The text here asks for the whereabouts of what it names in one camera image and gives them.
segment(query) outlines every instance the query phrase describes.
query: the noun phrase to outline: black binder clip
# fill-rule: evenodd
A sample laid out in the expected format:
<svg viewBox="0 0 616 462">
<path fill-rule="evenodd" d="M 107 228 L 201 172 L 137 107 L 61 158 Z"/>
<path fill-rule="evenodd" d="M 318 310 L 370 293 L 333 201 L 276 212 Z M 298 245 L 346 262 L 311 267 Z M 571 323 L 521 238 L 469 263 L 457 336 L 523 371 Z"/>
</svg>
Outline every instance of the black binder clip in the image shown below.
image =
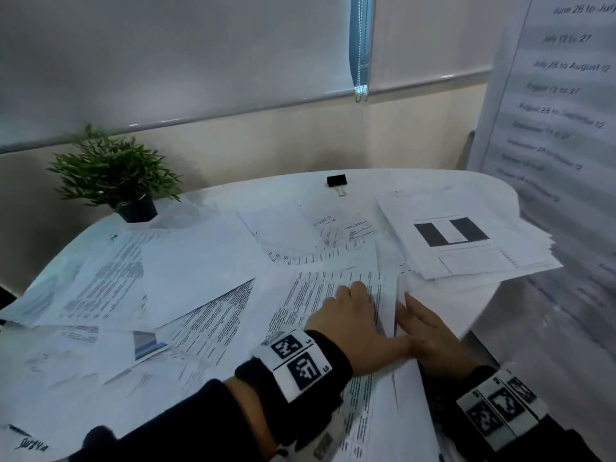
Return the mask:
<svg viewBox="0 0 616 462">
<path fill-rule="evenodd" d="M 346 196 L 343 186 L 346 185 L 346 175 L 335 175 L 333 177 L 327 177 L 327 186 L 334 187 L 338 196 Z"/>
</svg>

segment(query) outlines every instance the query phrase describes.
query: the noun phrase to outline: wall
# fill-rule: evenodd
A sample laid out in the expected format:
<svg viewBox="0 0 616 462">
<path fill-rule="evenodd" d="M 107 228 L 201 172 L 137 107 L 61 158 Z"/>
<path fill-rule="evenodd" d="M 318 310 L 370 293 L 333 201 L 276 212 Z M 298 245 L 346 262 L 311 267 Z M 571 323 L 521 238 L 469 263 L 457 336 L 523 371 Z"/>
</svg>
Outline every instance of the wall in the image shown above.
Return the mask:
<svg viewBox="0 0 616 462">
<path fill-rule="evenodd" d="M 185 191 L 251 178 L 366 167 L 454 168 L 485 77 L 135 133 L 168 156 Z M 0 284 L 20 294 L 81 230 L 109 213 L 62 201 L 45 168 L 68 145 L 0 156 Z"/>
</svg>

